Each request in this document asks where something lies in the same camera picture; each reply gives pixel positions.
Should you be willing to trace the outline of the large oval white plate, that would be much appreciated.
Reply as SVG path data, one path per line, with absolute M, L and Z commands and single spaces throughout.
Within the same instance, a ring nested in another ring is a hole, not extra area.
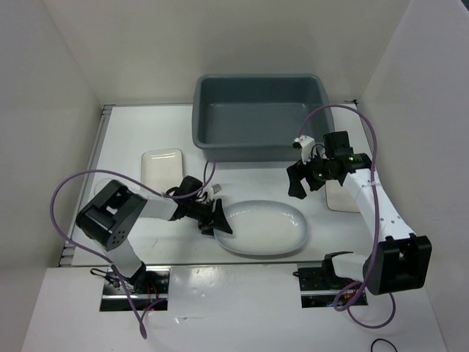
M 305 216 L 291 205 L 267 200 L 234 203 L 226 208 L 232 228 L 214 231 L 218 244 L 245 256 L 278 256 L 295 252 L 309 239 Z

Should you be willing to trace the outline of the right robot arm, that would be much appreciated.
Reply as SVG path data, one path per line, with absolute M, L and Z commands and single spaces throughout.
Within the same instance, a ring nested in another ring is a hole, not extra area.
M 299 136 L 292 146 L 301 159 L 287 168 L 288 194 L 304 199 L 303 182 L 311 191 L 336 180 L 353 198 L 373 240 L 372 252 L 334 252 L 322 261 L 321 280 L 329 288 L 346 279 L 362 282 L 373 295 L 415 290 L 424 286 L 432 253 L 425 235 L 418 236 L 405 223 L 380 184 L 372 160 L 355 153 L 347 132 L 327 133 L 323 153 L 315 150 L 315 140 Z

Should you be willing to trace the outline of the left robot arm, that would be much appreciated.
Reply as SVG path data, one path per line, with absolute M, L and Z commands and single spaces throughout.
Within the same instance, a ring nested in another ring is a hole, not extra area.
M 97 245 L 121 274 L 119 283 L 129 293 L 150 285 L 153 275 L 130 245 L 128 236 L 142 218 L 178 221 L 185 217 L 197 222 L 204 235 L 216 230 L 231 235 L 221 199 L 199 195 L 202 181 L 186 176 L 178 187 L 169 189 L 170 198 L 145 198 L 117 180 L 111 180 L 78 213 L 75 224 Z

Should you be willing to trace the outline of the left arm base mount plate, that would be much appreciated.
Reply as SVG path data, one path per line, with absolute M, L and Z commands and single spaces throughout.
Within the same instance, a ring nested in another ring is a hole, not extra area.
M 131 306 L 115 273 L 108 268 L 106 271 L 92 268 L 90 274 L 104 280 L 100 301 L 101 312 L 131 311 Z M 150 266 L 147 268 L 147 279 L 137 288 L 125 283 L 133 304 L 139 312 L 166 311 L 168 309 L 170 268 Z

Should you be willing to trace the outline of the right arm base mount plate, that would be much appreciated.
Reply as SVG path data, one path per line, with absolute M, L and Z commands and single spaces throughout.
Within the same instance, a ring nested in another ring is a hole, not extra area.
M 327 279 L 320 261 L 299 263 L 292 275 L 298 280 L 302 308 L 333 307 L 339 291 L 352 283 L 351 279 Z

